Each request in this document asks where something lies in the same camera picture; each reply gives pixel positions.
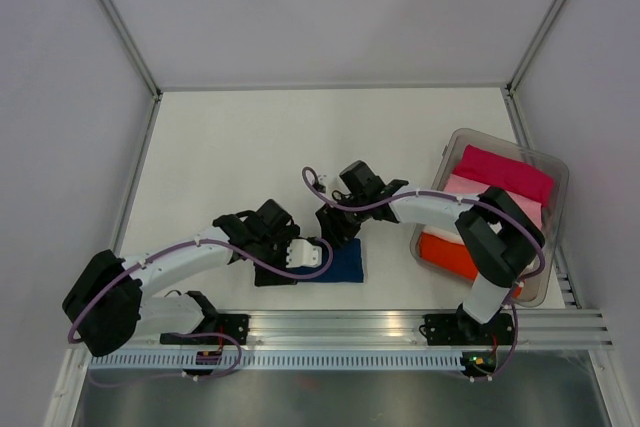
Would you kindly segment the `blue t-shirt with print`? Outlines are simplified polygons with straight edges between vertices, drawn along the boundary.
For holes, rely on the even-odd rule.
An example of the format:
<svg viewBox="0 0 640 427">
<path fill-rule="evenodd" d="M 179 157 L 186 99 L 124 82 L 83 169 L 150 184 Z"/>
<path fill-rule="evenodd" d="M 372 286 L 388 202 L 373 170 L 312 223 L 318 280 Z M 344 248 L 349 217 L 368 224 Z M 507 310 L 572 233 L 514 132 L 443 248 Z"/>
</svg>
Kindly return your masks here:
<svg viewBox="0 0 640 427">
<path fill-rule="evenodd" d="M 314 278 L 299 281 L 307 283 L 354 283 L 364 282 L 364 268 L 362 260 L 361 241 L 352 239 L 341 249 L 334 249 L 333 262 L 330 268 Z"/>
</svg>

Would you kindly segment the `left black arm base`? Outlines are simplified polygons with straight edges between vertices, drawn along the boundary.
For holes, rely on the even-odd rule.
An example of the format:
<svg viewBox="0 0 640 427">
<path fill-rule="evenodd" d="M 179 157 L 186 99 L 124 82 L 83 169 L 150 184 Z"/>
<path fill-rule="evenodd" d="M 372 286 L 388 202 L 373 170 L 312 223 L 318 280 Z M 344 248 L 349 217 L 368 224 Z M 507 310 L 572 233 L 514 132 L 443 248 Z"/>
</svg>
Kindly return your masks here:
<svg viewBox="0 0 640 427">
<path fill-rule="evenodd" d="M 213 345 L 216 348 L 231 344 L 232 338 L 240 345 L 246 344 L 251 317 L 247 314 L 222 313 L 205 317 L 186 334 L 162 333 L 162 345 Z"/>
</svg>

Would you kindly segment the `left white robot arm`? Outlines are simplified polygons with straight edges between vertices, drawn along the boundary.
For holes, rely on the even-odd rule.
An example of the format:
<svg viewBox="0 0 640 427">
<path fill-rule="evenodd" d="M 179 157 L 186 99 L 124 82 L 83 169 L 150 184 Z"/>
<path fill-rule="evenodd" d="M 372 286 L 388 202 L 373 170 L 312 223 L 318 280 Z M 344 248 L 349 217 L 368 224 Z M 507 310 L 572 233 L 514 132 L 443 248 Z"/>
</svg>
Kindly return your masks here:
<svg viewBox="0 0 640 427">
<path fill-rule="evenodd" d="M 173 297 L 162 291 L 209 269 L 239 260 L 286 269 L 290 243 L 300 228 L 277 202 L 256 211 L 222 215 L 211 226 L 168 247 L 129 257 L 107 249 L 95 254 L 65 297 L 71 322 L 67 339 L 95 357 L 111 354 L 135 338 L 166 344 L 206 343 L 219 330 L 219 313 L 191 290 Z"/>
</svg>

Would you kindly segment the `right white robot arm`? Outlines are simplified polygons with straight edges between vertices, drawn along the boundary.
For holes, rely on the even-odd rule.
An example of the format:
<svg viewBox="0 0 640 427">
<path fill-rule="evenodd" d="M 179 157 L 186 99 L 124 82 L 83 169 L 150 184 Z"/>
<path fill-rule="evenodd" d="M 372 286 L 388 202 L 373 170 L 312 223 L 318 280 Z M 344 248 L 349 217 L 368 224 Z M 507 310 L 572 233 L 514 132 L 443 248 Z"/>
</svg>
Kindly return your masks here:
<svg viewBox="0 0 640 427">
<path fill-rule="evenodd" d="M 340 174 L 345 193 L 332 197 L 318 174 L 302 169 L 305 185 L 323 206 L 316 211 L 321 237 L 341 249 L 368 220 L 415 224 L 457 234 L 477 269 L 471 290 L 456 311 L 459 335 L 478 342 L 512 296 L 525 269 L 534 260 L 543 266 L 545 238 L 540 229 L 498 187 L 480 194 L 450 194 L 418 188 L 403 179 L 385 182 L 358 160 Z"/>
</svg>

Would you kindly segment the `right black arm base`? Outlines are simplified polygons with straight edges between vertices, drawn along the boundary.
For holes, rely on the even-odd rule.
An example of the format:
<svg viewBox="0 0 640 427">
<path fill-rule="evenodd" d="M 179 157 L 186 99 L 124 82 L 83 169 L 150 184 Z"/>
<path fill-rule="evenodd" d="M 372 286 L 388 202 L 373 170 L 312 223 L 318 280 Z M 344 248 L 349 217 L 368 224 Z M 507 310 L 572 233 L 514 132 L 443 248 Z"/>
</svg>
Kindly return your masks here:
<svg viewBox="0 0 640 427">
<path fill-rule="evenodd" d="M 464 311 L 426 314 L 421 330 L 430 346 L 493 347 L 510 345 L 515 339 L 513 318 L 507 313 L 498 313 L 484 324 Z"/>
</svg>

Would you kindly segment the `white folded t-shirt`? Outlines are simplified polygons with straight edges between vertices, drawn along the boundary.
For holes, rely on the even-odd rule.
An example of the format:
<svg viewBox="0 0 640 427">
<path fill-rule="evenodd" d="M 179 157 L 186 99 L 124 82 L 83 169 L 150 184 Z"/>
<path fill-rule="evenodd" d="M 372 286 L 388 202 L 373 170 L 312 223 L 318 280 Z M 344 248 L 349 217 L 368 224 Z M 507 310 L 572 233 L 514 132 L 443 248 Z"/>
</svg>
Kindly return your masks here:
<svg viewBox="0 0 640 427">
<path fill-rule="evenodd" d="M 455 244 L 463 244 L 462 238 L 458 233 L 453 233 L 451 231 L 447 231 L 444 229 L 440 229 L 433 226 L 425 226 L 422 229 L 422 233 L 426 235 L 431 235 L 437 237 L 443 241 Z"/>
</svg>

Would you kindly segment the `orange folded t-shirt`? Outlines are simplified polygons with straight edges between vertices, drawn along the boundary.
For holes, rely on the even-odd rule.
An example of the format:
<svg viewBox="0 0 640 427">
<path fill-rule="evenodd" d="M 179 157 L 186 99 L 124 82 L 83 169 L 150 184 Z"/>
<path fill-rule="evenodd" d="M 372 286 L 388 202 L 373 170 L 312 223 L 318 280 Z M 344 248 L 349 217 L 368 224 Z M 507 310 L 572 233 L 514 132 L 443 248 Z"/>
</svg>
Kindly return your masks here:
<svg viewBox="0 0 640 427">
<path fill-rule="evenodd" d="M 478 270 L 467 248 L 438 236 L 421 233 L 418 241 L 419 256 L 425 262 L 449 273 L 473 281 Z"/>
</svg>

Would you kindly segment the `light pink folded t-shirt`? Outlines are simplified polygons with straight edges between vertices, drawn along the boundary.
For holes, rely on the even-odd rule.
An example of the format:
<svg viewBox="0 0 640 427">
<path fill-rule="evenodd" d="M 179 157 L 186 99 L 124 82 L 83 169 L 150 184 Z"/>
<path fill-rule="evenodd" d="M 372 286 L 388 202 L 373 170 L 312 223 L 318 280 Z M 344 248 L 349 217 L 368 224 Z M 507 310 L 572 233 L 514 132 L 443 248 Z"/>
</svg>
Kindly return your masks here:
<svg viewBox="0 0 640 427">
<path fill-rule="evenodd" d="M 446 181 L 443 192 L 450 194 L 481 194 L 489 188 L 488 184 L 451 175 Z M 532 223 L 540 229 L 542 227 L 542 205 L 539 202 L 508 191 L 510 198 L 528 216 Z"/>
</svg>

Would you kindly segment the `magenta folded t-shirt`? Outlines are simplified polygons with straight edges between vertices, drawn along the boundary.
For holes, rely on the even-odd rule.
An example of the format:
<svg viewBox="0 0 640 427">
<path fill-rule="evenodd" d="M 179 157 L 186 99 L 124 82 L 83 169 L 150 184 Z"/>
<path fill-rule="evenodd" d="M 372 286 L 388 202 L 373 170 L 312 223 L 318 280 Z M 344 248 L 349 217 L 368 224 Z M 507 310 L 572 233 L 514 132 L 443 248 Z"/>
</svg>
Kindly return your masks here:
<svg viewBox="0 0 640 427">
<path fill-rule="evenodd" d="M 549 205 L 554 188 L 551 176 L 514 159 L 468 145 L 453 174 L 489 186 L 502 188 L 543 207 Z"/>
</svg>

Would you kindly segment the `clear plastic storage bin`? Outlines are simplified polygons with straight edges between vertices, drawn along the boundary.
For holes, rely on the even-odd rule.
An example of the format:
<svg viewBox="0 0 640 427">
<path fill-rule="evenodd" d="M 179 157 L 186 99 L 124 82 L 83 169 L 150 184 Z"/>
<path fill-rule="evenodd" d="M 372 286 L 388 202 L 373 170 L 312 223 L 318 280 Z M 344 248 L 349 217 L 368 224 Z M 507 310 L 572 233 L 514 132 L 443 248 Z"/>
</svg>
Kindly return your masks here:
<svg viewBox="0 0 640 427">
<path fill-rule="evenodd" d="M 448 178 L 454 175 L 453 169 L 460 162 L 468 145 L 527 163 L 553 178 L 554 188 L 549 205 L 542 206 L 542 227 L 540 228 L 545 237 L 543 248 L 545 269 L 538 275 L 523 281 L 523 285 L 516 290 L 516 301 L 524 308 L 563 308 L 565 301 L 557 279 L 554 257 L 560 240 L 561 220 L 569 180 L 568 167 L 564 162 L 550 155 L 476 130 L 462 128 L 452 134 L 445 147 L 443 159 L 432 182 L 434 190 L 442 191 Z M 418 226 L 414 230 L 410 241 L 411 255 L 422 269 L 449 283 L 445 293 L 438 295 L 437 300 L 440 307 L 453 307 L 469 292 L 472 281 L 449 273 L 420 258 L 418 241 L 423 228 Z"/>
</svg>

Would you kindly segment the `aluminium front rail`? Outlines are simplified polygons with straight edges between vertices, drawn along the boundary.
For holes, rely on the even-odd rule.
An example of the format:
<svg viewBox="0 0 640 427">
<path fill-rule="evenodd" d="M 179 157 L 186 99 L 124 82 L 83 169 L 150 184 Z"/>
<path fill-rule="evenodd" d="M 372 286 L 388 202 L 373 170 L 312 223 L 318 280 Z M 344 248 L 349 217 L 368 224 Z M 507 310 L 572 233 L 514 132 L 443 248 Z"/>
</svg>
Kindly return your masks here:
<svg viewBox="0 0 640 427">
<path fill-rule="evenodd" d="M 488 346 L 430 346 L 422 335 L 426 314 L 452 310 L 280 310 L 227 311 L 251 317 L 244 346 L 264 349 L 472 349 Z M 525 350 L 598 350 L 613 346 L 603 315 L 589 309 L 518 309 L 515 339 Z"/>
</svg>

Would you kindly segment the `left aluminium frame post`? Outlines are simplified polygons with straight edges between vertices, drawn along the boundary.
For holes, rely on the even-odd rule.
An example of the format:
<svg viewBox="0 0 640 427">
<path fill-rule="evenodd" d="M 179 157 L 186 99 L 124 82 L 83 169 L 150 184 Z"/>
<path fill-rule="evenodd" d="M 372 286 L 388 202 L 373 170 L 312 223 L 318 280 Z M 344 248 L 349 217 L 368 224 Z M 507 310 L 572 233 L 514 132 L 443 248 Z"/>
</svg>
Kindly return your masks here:
<svg viewBox="0 0 640 427">
<path fill-rule="evenodd" d="M 114 0 L 96 0 L 104 13 L 108 24 L 116 35 L 125 55 L 131 63 L 134 71 L 143 82 L 152 99 L 157 101 L 162 91 L 156 82 L 149 66 L 147 65 L 140 49 L 138 48 L 124 18 L 122 17 Z"/>
</svg>

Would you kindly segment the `aluminium frame post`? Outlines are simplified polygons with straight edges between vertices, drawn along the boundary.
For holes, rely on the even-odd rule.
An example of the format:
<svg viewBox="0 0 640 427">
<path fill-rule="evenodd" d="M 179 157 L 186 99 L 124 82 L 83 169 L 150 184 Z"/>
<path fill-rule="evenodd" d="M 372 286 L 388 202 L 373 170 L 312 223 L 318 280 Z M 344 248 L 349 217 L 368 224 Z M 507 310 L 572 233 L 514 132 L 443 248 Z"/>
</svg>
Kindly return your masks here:
<svg viewBox="0 0 640 427">
<path fill-rule="evenodd" d="M 156 82 L 149 66 L 147 65 L 140 49 L 138 48 L 124 18 L 122 17 L 114 0 L 96 0 L 104 13 L 108 24 L 116 35 L 125 55 L 131 63 L 134 71 L 143 82 L 152 99 L 157 101 L 162 91 Z"/>
<path fill-rule="evenodd" d="M 514 95 L 524 80 L 525 75 L 533 64 L 538 52 L 543 47 L 547 37 L 550 35 L 552 28 L 560 18 L 568 1 L 569 0 L 552 0 L 546 9 L 541 22 L 536 28 L 510 80 L 506 83 L 505 89 L 510 96 Z"/>
</svg>

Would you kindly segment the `right aluminium frame post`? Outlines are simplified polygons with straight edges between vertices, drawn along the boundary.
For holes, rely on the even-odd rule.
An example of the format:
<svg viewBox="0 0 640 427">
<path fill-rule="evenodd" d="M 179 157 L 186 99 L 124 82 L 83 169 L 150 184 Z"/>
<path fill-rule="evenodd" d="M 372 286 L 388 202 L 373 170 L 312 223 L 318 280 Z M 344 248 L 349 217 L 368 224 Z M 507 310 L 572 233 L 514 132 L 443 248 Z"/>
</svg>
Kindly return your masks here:
<svg viewBox="0 0 640 427">
<path fill-rule="evenodd" d="M 550 35 L 552 28 L 560 18 L 568 1 L 569 0 L 552 0 L 546 9 L 541 22 L 536 28 L 510 80 L 506 83 L 505 89 L 510 96 L 514 95 L 524 80 L 525 75 L 533 64 L 538 52 L 543 47 L 547 37 Z"/>
</svg>

